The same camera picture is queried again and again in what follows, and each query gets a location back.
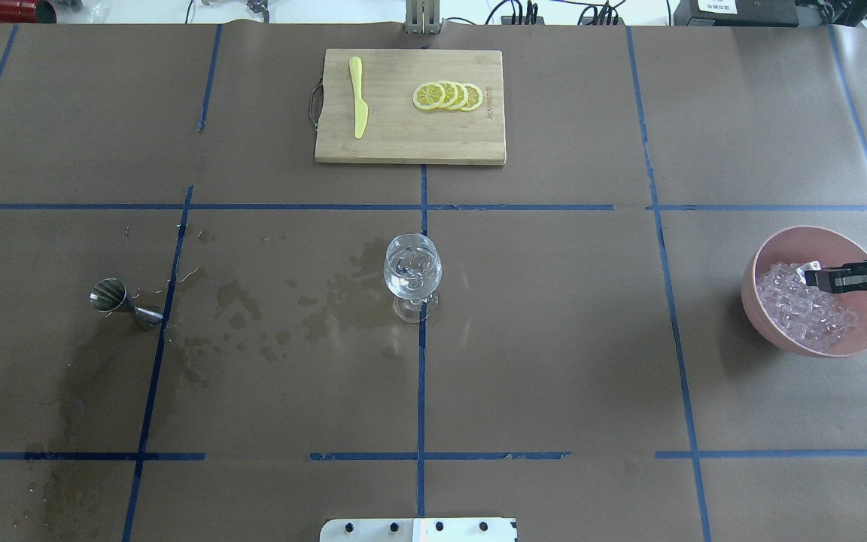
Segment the clear ice cubes pile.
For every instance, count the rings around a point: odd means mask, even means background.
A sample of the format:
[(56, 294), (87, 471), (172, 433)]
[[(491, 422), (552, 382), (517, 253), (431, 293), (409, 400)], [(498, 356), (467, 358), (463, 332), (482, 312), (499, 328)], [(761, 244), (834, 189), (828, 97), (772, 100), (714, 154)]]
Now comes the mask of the clear ice cubes pile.
[(860, 316), (838, 296), (805, 284), (805, 270), (820, 267), (816, 260), (801, 265), (775, 262), (756, 278), (756, 293), (785, 336), (813, 351), (828, 352), (856, 329)]

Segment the yellow plastic knife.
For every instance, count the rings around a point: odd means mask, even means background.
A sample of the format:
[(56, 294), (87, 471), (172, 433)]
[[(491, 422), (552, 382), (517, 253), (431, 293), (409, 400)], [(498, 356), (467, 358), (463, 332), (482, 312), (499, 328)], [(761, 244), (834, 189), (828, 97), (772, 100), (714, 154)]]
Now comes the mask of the yellow plastic knife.
[(364, 99), (364, 62), (360, 57), (348, 59), (348, 74), (351, 77), (352, 110), (354, 110), (354, 138), (364, 137), (369, 121), (369, 106)]

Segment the steel jigger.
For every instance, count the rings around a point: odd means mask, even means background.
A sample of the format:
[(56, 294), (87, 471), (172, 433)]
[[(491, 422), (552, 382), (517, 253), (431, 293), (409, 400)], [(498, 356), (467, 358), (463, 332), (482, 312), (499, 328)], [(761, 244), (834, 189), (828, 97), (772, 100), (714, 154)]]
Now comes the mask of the steel jigger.
[(90, 305), (97, 312), (127, 313), (141, 330), (153, 330), (162, 325), (164, 315), (157, 306), (139, 306), (133, 303), (123, 281), (106, 278), (97, 282), (89, 295)]

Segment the bamboo cutting board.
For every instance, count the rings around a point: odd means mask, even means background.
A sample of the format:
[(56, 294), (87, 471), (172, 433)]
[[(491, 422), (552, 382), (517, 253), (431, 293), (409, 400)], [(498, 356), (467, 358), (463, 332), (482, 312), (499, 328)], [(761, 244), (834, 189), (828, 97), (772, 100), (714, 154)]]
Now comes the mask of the bamboo cutting board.
[[(354, 138), (348, 60), (364, 62), (369, 121)], [(477, 110), (421, 111), (415, 88), (427, 82), (475, 84)], [(323, 106), (315, 159), (320, 163), (500, 167), (507, 161), (503, 54), (499, 50), (331, 48), (324, 53)]]

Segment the pink bowl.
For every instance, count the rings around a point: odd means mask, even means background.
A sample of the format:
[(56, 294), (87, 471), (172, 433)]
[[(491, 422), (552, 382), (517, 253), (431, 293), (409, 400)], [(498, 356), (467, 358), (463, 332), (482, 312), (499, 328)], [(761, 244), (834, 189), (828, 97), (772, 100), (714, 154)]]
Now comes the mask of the pink bowl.
[(806, 285), (804, 275), (864, 260), (867, 251), (834, 230), (778, 230), (744, 268), (744, 315), (760, 336), (787, 352), (829, 359), (867, 352), (867, 292), (826, 293)]

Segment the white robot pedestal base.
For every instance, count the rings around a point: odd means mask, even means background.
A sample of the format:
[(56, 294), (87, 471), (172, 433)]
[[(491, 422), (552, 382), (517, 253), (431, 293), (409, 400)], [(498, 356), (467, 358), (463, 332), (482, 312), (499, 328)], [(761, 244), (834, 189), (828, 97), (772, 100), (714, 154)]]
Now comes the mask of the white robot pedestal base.
[(334, 519), (320, 541), (517, 541), (516, 520), (503, 517)]

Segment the black box device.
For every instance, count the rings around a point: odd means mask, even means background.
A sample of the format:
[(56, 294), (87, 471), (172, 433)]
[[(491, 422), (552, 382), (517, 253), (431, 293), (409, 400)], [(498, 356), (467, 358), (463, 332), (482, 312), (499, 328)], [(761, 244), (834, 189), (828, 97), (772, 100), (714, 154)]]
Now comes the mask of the black box device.
[(795, 1), (680, 1), (674, 26), (799, 26)]

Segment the lemon slice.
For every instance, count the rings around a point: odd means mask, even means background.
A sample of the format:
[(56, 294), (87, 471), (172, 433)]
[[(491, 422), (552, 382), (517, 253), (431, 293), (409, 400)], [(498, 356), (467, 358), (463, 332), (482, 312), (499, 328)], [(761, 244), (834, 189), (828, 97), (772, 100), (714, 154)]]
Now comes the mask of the lemon slice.
[(449, 110), (461, 110), (463, 107), (467, 106), (467, 100), (469, 99), (467, 85), (464, 83), (453, 82), (453, 88), (455, 90), (455, 97), (449, 105)]
[(475, 84), (469, 83), (464, 83), (462, 86), (464, 86), (465, 93), (467, 93), (467, 99), (464, 100), (464, 105), (460, 107), (460, 110), (464, 112), (477, 110), (482, 105), (482, 100), (484, 100), (482, 89)]
[(436, 110), (444, 106), (447, 92), (441, 83), (427, 82), (417, 86), (412, 94), (412, 103), (421, 111)]
[(449, 105), (455, 97), (455, 90), (453, 88), (454, 81), (438, 81), (438, 85), (443, 89), (443, 99), (441, 99), (440, 104), (438, 104), (438, 109), (449, 109)]

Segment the red thermos bottle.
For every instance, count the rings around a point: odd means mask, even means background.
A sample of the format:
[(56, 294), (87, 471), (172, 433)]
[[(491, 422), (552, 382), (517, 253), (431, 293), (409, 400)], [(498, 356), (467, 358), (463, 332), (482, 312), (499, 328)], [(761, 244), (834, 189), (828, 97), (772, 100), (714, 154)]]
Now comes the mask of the red thermos bottle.
[(49, 1), (0, 1), (0, 23), (56, 22), (57, 14)]

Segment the clear wine glass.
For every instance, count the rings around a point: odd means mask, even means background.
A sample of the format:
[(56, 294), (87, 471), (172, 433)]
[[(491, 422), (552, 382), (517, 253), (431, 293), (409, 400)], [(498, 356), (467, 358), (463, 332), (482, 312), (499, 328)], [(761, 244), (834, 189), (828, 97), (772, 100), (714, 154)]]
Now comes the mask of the clear wine glass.
[(437, 288), (443, 262), (436, 245), (422, 233), (393, 238), (385, 251), (383, 280), (394, 295), (394, 311), (403, 321), (420, 324), (438, 308)]

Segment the aluminium frame post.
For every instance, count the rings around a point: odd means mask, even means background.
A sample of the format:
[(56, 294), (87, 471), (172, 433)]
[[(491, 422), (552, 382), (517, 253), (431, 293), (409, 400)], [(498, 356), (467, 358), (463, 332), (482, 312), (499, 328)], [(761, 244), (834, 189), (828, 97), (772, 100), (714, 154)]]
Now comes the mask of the aluminium frame post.
[(443, 28), (443, 17), (441, 17), (440, 6), (440, 0), (406, 0), (406, 34), (440, 34)]

